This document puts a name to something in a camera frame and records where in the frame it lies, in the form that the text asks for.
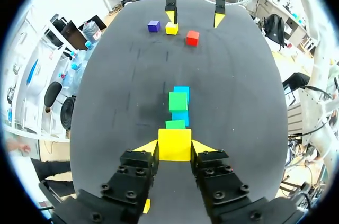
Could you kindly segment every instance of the blue cube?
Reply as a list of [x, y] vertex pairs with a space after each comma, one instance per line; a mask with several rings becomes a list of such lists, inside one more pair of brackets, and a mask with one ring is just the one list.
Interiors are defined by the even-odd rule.
[[160, 21], [152, 20], [148, 23], [149, 32], [158, 32], [160, 31]]
[[187, 104], [190, 102], [190, 88], [188, 86], [174, 86], [174, 92], [187, 93]]
[[172, 121], [177, 121], [177, 120], [184, 120], [185, 125], [189, 126], [190, 121], [189, 121], [189, 111], [177, 111], [177, 112], [172, 112]]

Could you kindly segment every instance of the red cube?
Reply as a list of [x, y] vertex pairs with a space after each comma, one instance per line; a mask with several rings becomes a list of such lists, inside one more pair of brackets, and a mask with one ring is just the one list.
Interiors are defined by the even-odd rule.
[[199, 43], [199, 32], [189, 31], [186, 37], [188, 46], [197, 47]]

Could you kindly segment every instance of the screw head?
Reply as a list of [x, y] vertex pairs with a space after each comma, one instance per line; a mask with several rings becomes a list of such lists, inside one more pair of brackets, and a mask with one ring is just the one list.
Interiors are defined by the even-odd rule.
[[224, 170], [227, 171], [227, 172], [232, 172], [232, 167], [231, 166], [225, 166]]
[[119, 166], [118, 167], [118, 172], [119, 173], [126, 173], [127, 172], [127, 168], [125, 168], [125, 166]]
[[137, 168], [136, 175], [143, 176], [145, 174], [146, 174], [146, 172], [145, 172], [145, 170], [143, 168]]
[[242, 186], [240, 186], [240, 190], [243, 192], [248, 192], [249, 186], [247, 184], [243, 184]]
[[223, 191], [215, 191], [213, 193], [213, 198], [215, 199], [223, 199], [225, 197], [225, 193]]
[[206, 175], [212, 175], [212, 174], [214, 174], [214, 170], [213, 169], [206, 169], [205, 174]]
[[100, 223], [102, 221], [101, 214], [98, 212], [91, 212], [90, 218], [94, 223]]
[[135, 199], [137, 197], [137, 194], [134, 191], [128, 191], [125, 194], [127, 199]]
[[102, 191], [108, 191], [110, 189], [109, 185], [106, 183], [101, 184], [101, 190]]
[[249, 214], [249, 218], [252, 220], [252, 221], [260, 221], [263, 216], [262, 214], [259, 212], [259, 211], [253, 211]]

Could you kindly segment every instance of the floor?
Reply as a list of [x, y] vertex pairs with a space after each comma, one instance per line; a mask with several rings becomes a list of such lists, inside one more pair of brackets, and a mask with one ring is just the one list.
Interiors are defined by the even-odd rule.
[[[116, 17], [118, 13], [111, 13], [103, 20], [108, 26]], [[293, 72], [302, 72], [307, 75], [311, 74], [313, 59], [310, 55], [302, 53], [299, 49], [292, 47], [291, 49], [279, 49], [276, 44], [267, 41], [274, 57], [276, 66], [280, 72], [281, 80], [286, 80]], [[60, 142], [48, 142], [40, 141], [40, 155], [41, 160], [69, 160], [69, 144]], [[301, 185], [303, 182], [315, 184], [320, 173], [321, 164], [312, 163], [309, 165], [310, 169], [304, 165], [298, 165], [285, 172], [284, 177], [289, 176], [287, 180], [290, 183]], [[72, 174], [70, 172], [66, 174], [60, 174], [53, 177], [54, 180], [71, 181]], [[276, 196], [284, 196], [281, 190], [278, 190]]]

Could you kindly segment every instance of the dark trousers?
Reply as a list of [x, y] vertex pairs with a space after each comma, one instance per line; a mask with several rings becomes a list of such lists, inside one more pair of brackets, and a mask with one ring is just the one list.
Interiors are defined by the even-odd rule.
[[49, 176], [69, 172], [70, 162], [42, 162], [37, 159], [31, 160], [39, 180], [46, 180], [48, 186], [50, 186], [58, 196], [67, 196], [75, 193], [73, 182], [71, 181], [46, 179]]
[[282, 82], [283, 87], [289, 86], [291, 88], [291, 91], [295, 91], [296, 89], [307, 85], [309, 82], [309, 76], [300, 73], [295, 72], [290, 76], [288, 79], [286, 79], [284, 82]]

